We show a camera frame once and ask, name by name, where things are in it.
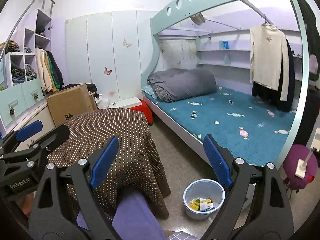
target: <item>white trash can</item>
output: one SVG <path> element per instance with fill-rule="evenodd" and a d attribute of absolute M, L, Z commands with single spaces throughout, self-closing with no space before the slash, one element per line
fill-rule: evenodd
<path fill-rule="evenodd" d="M 225 199 L 225 192 L 223 187 L 212 179 L 200 179 L 192 182 L 183 193 L 183 203 L 186 208 L 186 213 L 189 217 L 196 220 L 207 218 L 211 213 L 217 211 L 223 204 Z M 210 198 L 212 202 L 219 205 L 206 212 L 195 211 L 188 206 L 188 203 L 195 198 Z"/>

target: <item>floor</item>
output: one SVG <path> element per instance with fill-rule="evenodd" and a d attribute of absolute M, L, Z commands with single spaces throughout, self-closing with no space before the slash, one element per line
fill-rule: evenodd
<path fill-rule="evenodd" d="M 167 220 L 159 220 L 163 230 L 184 231 L 201 237 L 216 214 L 206 220 L 192 220 L 185 213 L 182 195 L 185 188 L 198 179 L 214 179 L 211 167 L 189 148 L 166 124 L 154 115 L 149 127 L 163 163 L 172 193 L 164 199 L 169 211 Z M 308 218 L 320 199 L 320 171 L 315 180 L 290 200 L 295 231 Z M 235 228 L 242 226 L 249 212 L 244 209 Z"/>

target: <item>plastic bag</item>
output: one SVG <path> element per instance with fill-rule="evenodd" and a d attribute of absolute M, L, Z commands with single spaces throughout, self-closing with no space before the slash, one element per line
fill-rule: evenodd
<path fill-rule="evenodd" d="M 95 98 L 95 100 L 99 109 L 107 109 L 110 105 L 109 99 L 101 94 L 99 94 L 99 98 Z"/>

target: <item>blue fuzzy blanket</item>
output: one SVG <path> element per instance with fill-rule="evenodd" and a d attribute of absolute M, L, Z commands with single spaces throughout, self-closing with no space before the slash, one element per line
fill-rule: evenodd
<path fill-rule="evenodd" d="M 275 162 L 295 116 L 295 111 L 280 112 L 258 97 L 222 87 L 172 103 L 145 96 L 200 141 L 211 134 L 234 157 L 257 166 Z"/>

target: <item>cardboard box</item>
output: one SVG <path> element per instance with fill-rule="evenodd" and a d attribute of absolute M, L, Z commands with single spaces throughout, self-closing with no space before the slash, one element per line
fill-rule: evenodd
<path fill-rule="evenodd" d="M 86 84 L 54 93 L 47 98 L 47 102 L 55 126 L 74 116 L 95 110 Z"/>

